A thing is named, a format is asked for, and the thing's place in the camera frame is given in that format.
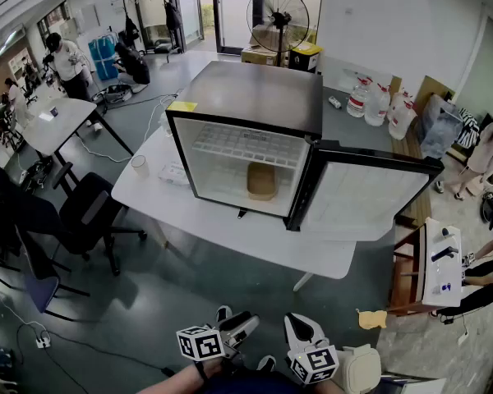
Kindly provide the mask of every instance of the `power strip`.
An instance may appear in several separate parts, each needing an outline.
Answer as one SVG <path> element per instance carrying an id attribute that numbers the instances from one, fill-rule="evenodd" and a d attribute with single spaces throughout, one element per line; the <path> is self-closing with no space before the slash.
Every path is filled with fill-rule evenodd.
<path id="1" fill-rule="evenodd" d="M 51 346 L 51 343 L 49 342 L 49 337 L 41 337 L 36 339 L 36 346 L 39 349 L 47 349 L 48 347 Z"/>

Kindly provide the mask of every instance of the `yellow sticky note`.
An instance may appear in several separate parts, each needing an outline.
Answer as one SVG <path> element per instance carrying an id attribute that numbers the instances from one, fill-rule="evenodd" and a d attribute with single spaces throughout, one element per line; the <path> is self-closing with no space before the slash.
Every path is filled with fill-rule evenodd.
<path id="1" fill-rule="evenodd" d="M 195 102 L 183 102 L 183 101 L 173 101 L 170 103 L 167 109 L 171 109 L 172 111 L 186 111 L 192 112 L 196 109 L 197 103 Z"/>

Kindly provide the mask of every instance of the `glass door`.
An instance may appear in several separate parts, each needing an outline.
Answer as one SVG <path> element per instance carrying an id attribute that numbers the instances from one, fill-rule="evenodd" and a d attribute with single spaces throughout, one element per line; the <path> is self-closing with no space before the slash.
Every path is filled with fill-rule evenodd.
<path id="1" fill-rule="evenodd" d="M 285 224 L 292 231 L 335 234 L 340 241 L 376 241 L 443 170 L 433 158 L 317 140 Z"/>
<path id="2" fill-rule="evenodd" d="M 214 0 L 214 26 L 217 52 L 241 54 L 248 46 L 251 32 L 247 23 L 250 0 Z"/>
<path id="3" fill-rule="evenodd" d="M 203 39 L 200 0 L 178 0 L 182 17 L 182 38 L 185 51 Z"/>

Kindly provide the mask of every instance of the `black pants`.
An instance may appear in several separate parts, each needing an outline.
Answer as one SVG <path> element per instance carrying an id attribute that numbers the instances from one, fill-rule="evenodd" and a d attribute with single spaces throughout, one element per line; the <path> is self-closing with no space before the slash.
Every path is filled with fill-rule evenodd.
<path id="1" fill-rule="evenodd" d="M 466 276 L 483 277 L 492 271 L 493 259 L 491 261 L 486 261 L 475 268 L 469 268 L 466 270 Z M 460 302 L 459 307 L 443 308 L 436 312 L 446 317 L 453 317 L 481 308 L 482 306 L 487 306 L 491 303 L 493 303 L 493 284 L 486 285 L 482 289 L 473 292 L 470 296 L 466 296 L 462 299 L 462 302 Z"/>
<path id="2" fill-rule="evenodd" d="M 82 101 L 91 102 L 90 95 L 88 94 L 88 88 L 85 86 L 85 82 L 81 79 L 81 75 L 78 74 L 71 80 L 63 80 L 62 86 L 66 90 L 67 96 L 73 99 L 81 99 Z M 99 122 L 96 116 L 96 110 L 88 117 L 92 123 Z"/>

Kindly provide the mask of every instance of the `woman in beige shirt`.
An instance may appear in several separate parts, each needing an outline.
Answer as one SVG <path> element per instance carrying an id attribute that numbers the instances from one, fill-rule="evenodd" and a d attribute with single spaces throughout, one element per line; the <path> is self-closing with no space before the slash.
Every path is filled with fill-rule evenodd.
<path id="1" fill-rule="evenodd" d="M 480 134 L 480 141 L 468 159 L 466 169 L 450 181 L 437 181 L 435 183 L 435 190 L 442 194 L 444 192 L 444 184 L 447 186 L 461 184 L 454 198 L 463 200 L 463 191 L 466 189 L 466 185 L 470 180 L 479 175 L 483 175 L 481 181 L 493 175 L 493 122 Z"/>
<path id="2" fill-rule="evenodd" d="M 485 244 L 475 254 L 475 260 L 485 257 L 492 251 L 493 240 Z M 493 303 L 493 259 L 486 261 L 475 268 L 469 268 L 466 270 L 465 274 L 465 282 L 468 285 L 482 286 L 482 288 L 463 298 L 459 307 L 439 309 L 435 314 L 432 314 L 433 316 L 440 314 L 446 317 L 453 317 Z"/>

